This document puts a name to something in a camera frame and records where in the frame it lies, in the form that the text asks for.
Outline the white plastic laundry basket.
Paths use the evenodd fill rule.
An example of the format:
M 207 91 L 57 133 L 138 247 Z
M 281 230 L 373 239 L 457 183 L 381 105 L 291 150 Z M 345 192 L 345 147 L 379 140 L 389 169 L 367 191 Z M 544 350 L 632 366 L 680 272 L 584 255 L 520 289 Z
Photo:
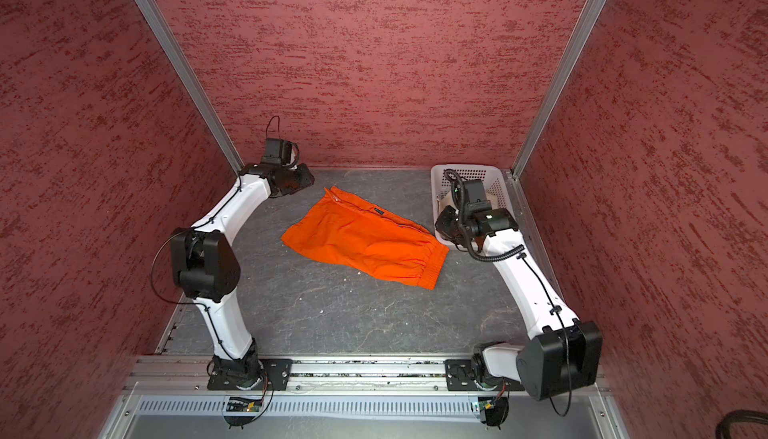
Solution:
M 513 215 L 510 197 L 504 185 L 503 175 L 499 169 L 484 165 L 437 165 L 431 169 L 431 196 L 434 229 L 437 217 L 440 215 L 437 214 L 437 203 L 446 194 L 451 194 L 452 199 L 458 206 L 457 210 L 460 213 L 463 213 L 460 211 L 458 186 L 462 181 L 467 180 L 482 180 L 485 191 L 497 196 L 499 201 L 498 208 L 506 208 Z M 438 242 L 443 245 L 456 247 L 454 244 L 442 239 L 436 232 L 436 229 L 435 237 Z

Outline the orange shorts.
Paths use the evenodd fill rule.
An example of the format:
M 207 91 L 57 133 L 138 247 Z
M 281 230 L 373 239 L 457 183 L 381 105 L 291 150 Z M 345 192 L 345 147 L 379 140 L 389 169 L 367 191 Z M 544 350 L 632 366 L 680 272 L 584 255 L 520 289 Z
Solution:
M 308 259 L 432 290 L 449 249 L 423 226 L 337 187 L 282 236 Z

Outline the beige shorts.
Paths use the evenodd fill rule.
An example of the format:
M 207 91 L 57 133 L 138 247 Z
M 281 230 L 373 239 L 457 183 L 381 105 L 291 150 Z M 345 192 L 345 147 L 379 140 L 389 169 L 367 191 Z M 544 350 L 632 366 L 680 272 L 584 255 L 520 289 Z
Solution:
M 497 209 L 499 207 L 499 201 L 496 195 L 490 192 L 486 192 L 486 198 L 491 203 L 492 209 Z M 437 214 L 440 214 L 446 207 L 453 207 L 455 210 L 458 209 L 458 206 L 455 204 L 450 193 L 446 194 L 441 200 L 438 201 Z

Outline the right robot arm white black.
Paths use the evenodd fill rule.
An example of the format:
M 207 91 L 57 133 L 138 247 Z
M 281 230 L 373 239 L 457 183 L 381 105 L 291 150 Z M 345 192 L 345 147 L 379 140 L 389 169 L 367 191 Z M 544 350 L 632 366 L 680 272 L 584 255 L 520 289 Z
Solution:
M 481 263 L 494 265 L 523 318 L 528 341 L 500 342 L 473 357 L 474 380 L 490 387 L 502 380 L 522 386 L 536 400 L 588 387 L 597 380 L 603 337 L 580 320 L 554 290 L 505 209 L 469 215 L 453 206 L 438 215 L 436 232 Z

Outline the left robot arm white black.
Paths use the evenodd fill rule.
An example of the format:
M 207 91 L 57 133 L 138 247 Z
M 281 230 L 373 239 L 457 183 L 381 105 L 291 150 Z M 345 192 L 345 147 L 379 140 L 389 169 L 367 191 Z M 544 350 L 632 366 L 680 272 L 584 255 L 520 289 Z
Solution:
M 314 182 L 305 164 L 258 164 L 241 172 L 230 192 L 206 216 L 188 228 L 174 230 L 158 252 L 169 250 L 172 281 L 183 292 L 182 300 L 171 300 L 158 291 L 155 272 L 160 254 L 154 256 L 148 278 L 153 294 L 167 304 L 198 310 L 211 336 L 210 390 L 278 388 L 242 317 L 237 297 L 242 269 L 232 243 L 265 201 L 294 194 Z

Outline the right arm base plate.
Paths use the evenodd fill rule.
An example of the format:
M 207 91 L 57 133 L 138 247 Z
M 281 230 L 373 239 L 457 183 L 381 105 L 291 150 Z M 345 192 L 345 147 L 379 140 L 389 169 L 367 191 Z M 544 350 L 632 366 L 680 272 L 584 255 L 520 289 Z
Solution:
M 449 391 L 523 392 L 523 386 L 511 379 L 492 376 L 479 355 L 471 359 L 444 361 L 446 383 Z

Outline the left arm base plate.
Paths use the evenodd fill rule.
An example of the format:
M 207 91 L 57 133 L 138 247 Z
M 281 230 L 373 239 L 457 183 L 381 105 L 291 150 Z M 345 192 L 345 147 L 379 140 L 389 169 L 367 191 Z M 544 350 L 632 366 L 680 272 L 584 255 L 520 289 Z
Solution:
M 285 391 L 294 361 L 287 358 L 272 358 L 261 359 L 260 362 L 260 375 L 253 381 L 236 378 L 210 362 L 207 389 L 209 391 L 234 391 L 246 394 L 263 393 L 269 389 Z

